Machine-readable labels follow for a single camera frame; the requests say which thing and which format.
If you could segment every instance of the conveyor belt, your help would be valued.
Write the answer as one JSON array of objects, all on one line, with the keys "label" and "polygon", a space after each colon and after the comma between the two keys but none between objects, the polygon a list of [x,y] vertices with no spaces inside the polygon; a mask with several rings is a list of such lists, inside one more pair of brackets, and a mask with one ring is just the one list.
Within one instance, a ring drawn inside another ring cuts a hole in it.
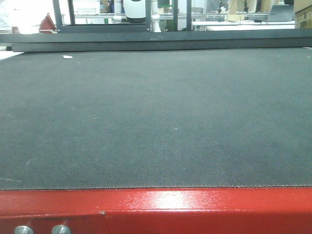
[{"label": "conveyor belt", "polygon": [[0,189],[312,186],[312,50],[0,62]]}]

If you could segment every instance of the laptop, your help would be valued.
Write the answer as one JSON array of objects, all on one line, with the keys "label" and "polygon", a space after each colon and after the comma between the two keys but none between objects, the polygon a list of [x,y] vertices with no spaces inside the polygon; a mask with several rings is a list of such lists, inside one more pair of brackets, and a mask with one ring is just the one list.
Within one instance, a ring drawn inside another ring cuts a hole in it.
[{"label": "laptop", "polygon": [[273,5],[268,22],[289,22],[293,19],[293,5]]}]

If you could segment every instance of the metal post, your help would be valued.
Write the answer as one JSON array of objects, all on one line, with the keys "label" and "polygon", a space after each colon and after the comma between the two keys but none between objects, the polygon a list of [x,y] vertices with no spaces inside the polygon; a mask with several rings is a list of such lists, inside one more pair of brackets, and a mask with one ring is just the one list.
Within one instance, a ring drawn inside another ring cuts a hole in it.
[{"label": "metal post", "polygon": [[177,19],[178,19],[178,0],[172,0],[173,2],[173,31],[177,31]]},{"label": "metal post", "polygon": [[62,14],[60,13],[59,0],[53,0],[53,8],[54,8],[57,29],[60,30],[61,26],[63,25],[63,20],[62,20]]},{"label": "metal post", "polygon": [[151,0],[145,1],[145,22],[147,30],[151,29]]},{"label": "metal post", "polygon": [[192,0],[187,0],[186,6],[186,31],[192,30]]},{"label": "metal post", "polygon": [[67,0],[68,1],[68,10],[69,10],[69,17],[70,17],[70,24],[75,25],[75,12],[74,12],[74,5],[73,0]]}]

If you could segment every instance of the white robotic arm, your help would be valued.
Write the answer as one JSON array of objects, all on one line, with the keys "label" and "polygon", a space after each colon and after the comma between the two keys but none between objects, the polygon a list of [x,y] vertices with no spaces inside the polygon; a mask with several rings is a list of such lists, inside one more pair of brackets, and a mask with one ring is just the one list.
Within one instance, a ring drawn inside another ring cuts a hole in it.
[{"label": "white robotic arm", "polygon": [[121,5],[122,0],[114,0],[114,23],[121,23]]},{"label": "white robotic arm", "polygon": [[153,32],[160,33],[159,20],[160,16],[158,14],[158,1],[151,0],[151,13],[153,22]]},{"label": "white robotic arm", "polygon": [[[125,9],[126,17],[129,22],[144,22],[145,21],[145,0],[115,0],[115,16],[114,23],[121,23],[121,5]],[[151,19],[153,23],[153,32],[160,32],[157,0],[151,1]]]}]

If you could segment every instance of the red metal frame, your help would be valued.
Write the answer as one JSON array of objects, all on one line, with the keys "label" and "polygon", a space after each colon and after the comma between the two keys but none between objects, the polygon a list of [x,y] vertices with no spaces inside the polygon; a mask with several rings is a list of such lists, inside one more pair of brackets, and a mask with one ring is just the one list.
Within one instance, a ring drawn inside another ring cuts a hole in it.
[{"label": "red metal frame", "polygon": [[0,191],[0,233],[312,233],[312,188]]}]

